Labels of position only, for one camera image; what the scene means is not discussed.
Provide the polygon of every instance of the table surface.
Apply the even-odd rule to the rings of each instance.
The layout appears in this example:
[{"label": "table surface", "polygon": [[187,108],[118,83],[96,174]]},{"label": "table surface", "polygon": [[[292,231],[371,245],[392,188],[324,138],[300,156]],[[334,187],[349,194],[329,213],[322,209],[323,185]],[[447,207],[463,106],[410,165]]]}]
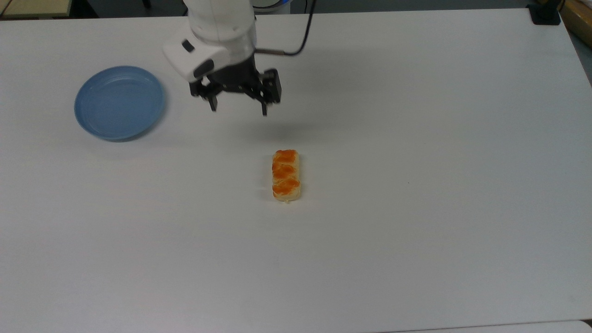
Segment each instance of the table surface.
[{"label": "table surface", "polygon": [[[192,98],[161,45],[184,18],[0,22],[0,331],[384,332],[592,316],[592,90],[525,9],[315,15],[282,103]],[[259,17],[294,49],[306,17]],[[73,103],[151,71],[147,135]],[[271,196],[297,149],[303,196]]]}]

